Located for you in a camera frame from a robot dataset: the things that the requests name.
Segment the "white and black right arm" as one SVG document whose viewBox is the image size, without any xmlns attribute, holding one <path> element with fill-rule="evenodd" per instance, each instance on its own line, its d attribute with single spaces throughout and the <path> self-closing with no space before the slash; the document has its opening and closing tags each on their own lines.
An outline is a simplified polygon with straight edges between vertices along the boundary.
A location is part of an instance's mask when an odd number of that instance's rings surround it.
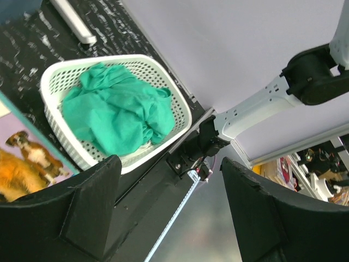
<svg viewBox="0 0 349 262">
<path fill-rule="evenodd" d="M 299 105 L 315 106 L 348 92 L 348 1 L 333 39 L 300 52 L 272 82 L 229 110 L 200 124 L 198 146 L 213 156 L 248 128 Z"/>
</svg>

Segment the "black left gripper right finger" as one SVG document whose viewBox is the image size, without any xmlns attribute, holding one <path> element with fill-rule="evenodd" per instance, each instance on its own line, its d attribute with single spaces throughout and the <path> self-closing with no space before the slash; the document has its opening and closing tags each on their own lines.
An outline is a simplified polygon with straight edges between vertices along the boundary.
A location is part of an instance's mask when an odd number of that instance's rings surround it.
<svg viewBox="0 0 349 262">
<path fill-rule="evenodd" d="M 348 207 L 272 182 L 224 157 L 220 170 L 242 261 L 348 261 Z"/>
</svg>

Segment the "green tank top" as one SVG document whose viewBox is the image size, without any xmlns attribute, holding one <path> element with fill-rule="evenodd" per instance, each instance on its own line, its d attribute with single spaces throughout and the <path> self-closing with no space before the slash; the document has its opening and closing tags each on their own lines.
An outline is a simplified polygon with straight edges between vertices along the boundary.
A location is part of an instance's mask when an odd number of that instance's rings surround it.
<svg viewBox="0 0 349 262">
<path fill-rule="evenodd" d="M 161 143 L 175 127 L 168 88 L 155 88 L 123 65 L 98 63 L 80 76 L 62 102 L 62 115 L 77 139 L 103 154 L 126 156 Z"/>
</svg>

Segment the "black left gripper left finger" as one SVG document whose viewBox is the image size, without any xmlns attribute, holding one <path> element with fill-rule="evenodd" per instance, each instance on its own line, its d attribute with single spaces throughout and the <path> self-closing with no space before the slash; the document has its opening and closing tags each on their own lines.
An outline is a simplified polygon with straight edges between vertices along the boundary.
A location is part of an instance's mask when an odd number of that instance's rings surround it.
<svg viewBox="0 0 349 262">
<path fill-rule="evenodd" d="M 1 261 L 102 261 L 122 164 L 88 170 L 1 204 Z"/>
</svg>

